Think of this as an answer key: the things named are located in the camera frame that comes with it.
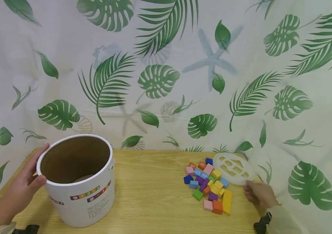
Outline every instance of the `wooden table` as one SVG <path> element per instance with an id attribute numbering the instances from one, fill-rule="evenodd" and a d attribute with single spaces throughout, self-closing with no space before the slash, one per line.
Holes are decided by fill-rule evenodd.
<path id="1" fill-rule="evenodd" d="M 114 150 L 115 202 L 96 224 L 72 228 L 64 224 L 44 188 L 14 221 L 17 228 L 40 225 L 39 234 L 227 234 L 255 233 L 260 215 L 242 187 L 233 192 L 231 216 L 203 210 L 183 182 L 184 168 L 215 153 Z M 0 197 L 8 186 L 0 191 Z"/>

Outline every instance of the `sleeve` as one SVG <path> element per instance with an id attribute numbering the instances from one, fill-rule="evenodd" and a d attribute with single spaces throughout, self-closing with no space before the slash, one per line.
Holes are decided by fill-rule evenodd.
<path id="1" fill-rule="evenodd" d="M 267 211 L 272 215 L 267 227 L 268 234 L 301 234 L 301 230 L 283 207 L 276 205 Z"/>
<path id="2" fill-rule="evenodd" d="M 11 234 L 15 229 L 15 222 L 11 222 L 9 225 L 3 225 L 0 227 L 0 234 Z"/>

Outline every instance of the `green block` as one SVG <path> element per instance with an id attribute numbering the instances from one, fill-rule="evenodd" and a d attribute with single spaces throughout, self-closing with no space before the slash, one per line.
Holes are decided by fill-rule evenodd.
<path id="1" fill-rule="evenodd" d="M 215 179 L 214 177 L 212 177 L 211 175 L 209 175 L 208 179 L 209 179 L 209 180 L 212 180 L 213 183 L 215 183 L 215 181 L 216 181 L 216 179 Z"/>
<path id="2" fill-rule="evenodd" d="M 193 195 L 192 195 L 194 198 L 196 198 L 196 200 L 200 201 L 202 199 L 202 197 L 204 196 L 204 194 L 199 190 L 199 189 L 196 189 L 194 192 L 193 192 Z"/>

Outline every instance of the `hand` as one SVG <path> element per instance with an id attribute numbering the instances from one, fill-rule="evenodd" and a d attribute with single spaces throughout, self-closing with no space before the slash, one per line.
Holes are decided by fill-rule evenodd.
<path id="1" fill-rule="evenodd" d="M 260 205 L 264 209 L 270 209 L 275 205 L 279 205 L 273 189 L 268 184 L 254 183 L 247 180 L 244 186 L 244 193 L 249 201 Z"/>
<path id="2" fill-rule="evenodd" d="M 13 218 L 30 204 L 33 195 L 45 185 L 46 177 L 34 174 L 37 160 L 48 148 L 49 144 L 47 143 L 30 157 L 1 197 L 0 226 L 10 224 Z"/>

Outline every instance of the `white cylindrical container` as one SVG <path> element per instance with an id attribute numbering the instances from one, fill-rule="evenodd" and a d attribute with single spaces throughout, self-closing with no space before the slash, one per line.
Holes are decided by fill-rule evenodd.
<path id="1" fill-rule="evenodd" d="M 86 227 L 102 219 L 114 203 L 114 158 L 107 140 L 81 134 L 57 141 L 39 158 L 46 190 L 63 222 Z"/>

